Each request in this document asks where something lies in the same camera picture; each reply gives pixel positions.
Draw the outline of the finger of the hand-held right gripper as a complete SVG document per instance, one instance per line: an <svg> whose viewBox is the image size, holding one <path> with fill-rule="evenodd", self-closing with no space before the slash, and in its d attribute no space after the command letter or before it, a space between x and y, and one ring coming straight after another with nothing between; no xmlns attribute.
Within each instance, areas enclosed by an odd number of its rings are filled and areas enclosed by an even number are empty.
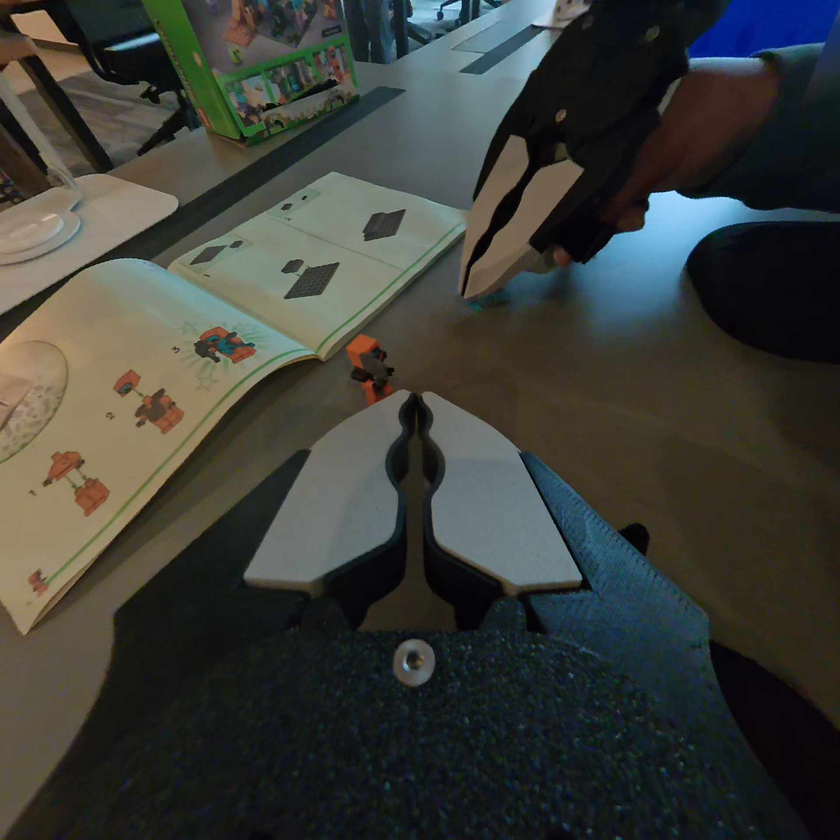
<svg viewBox="0 0 840 840"><path fill-rule="evenodd" d="M461 286L502 286L522 271L543 273L543 255L530 246L530 234L504 234L529 183L525 139L507 138L469 213L461 259Z"/></svg>
<svg viewBox="0 0 840 840"><path fill-rule="evenodd" d="M510 218L497 220L492 232L491 216L485 228L472 237L465 254L464 298L475 300L498 291L523 271L536 269L546 245L536 245L543 223L581 179L584 168L565 160L544 167L521 193Z"/></svg>

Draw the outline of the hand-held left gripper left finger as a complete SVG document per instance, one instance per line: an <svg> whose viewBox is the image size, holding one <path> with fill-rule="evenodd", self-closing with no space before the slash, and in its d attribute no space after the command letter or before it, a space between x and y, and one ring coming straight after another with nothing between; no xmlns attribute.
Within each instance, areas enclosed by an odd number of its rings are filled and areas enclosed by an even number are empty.
<svg viewBox="0 0 840 840"><path fill-rule="evenodd" d="M325 587L399 533L415 403L395 392L311 447L245 571L248 585Z"/></svg>

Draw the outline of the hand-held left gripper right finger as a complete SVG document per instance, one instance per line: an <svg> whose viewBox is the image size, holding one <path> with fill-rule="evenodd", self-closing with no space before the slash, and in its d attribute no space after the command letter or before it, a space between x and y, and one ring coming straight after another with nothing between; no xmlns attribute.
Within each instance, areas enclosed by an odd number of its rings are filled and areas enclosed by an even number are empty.
<svg viewBox="0 0 840 840"><path fill-rule="evenodd" d="M579 589L582 573L520 449L443 397L421 398L440 468L430 497L436 545L503 591Z"/></svg>

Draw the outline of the white instruction booklet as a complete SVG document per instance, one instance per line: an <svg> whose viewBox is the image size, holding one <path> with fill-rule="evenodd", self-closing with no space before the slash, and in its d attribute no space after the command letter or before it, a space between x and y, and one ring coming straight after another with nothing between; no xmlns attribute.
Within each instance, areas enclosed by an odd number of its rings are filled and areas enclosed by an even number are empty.
<svg viewBox="0 0 840 840"><path fill-rule="evenodd" d="M2 342L1 598L26 635L248 391L326 361L467 211L331 172L167 268L113 259Z"/></svg>

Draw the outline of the green toy brick box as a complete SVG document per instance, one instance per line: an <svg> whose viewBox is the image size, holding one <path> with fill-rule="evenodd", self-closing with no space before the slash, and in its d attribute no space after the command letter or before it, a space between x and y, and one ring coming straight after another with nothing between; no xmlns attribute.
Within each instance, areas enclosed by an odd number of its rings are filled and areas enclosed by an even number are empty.
<svg viewBox="0 0 840 840"><path fill-rule="evenodd" d="M143 1L197 117L244 146L360 97L341 2Z"/></svg>

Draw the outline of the person's right hand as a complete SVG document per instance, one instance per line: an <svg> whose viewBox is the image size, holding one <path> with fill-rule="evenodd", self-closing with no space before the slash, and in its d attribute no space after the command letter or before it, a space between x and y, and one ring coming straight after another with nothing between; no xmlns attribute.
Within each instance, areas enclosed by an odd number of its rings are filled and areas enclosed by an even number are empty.
<svg viewBox="0 0 840 840"><path fill-rule="evenodd" d="M692 193L742 154L770 117L781 77L767 57L692 59L601 219L619 233L644 227L649 197Z"/></svg>

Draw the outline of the blue plastic bin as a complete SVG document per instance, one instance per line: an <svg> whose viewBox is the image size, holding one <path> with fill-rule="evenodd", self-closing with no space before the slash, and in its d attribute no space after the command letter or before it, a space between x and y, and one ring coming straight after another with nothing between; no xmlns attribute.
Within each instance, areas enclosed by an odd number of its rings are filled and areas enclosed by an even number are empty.
<svg viewBox="0 0 840 840"><path fill-rule="evenodd" d="M689 55L749 57L763 49L822 43L837 13L838 1L731 1Z"/></svg>

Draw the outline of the black office chair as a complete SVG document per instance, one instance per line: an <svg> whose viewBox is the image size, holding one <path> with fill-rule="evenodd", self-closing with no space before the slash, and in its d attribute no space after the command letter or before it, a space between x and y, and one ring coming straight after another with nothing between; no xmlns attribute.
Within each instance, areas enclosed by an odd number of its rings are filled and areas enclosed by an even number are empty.
<svg viewBox="0 0 840 840"><path fill-rule="evenodd" d="M143 2L51 2L47 14L104 81L124 87L144 84L141 97L153 104L165 93L175 95L176 110L139 147L139 156L171 142L181 129L198 129L194 106Z"/></svg>

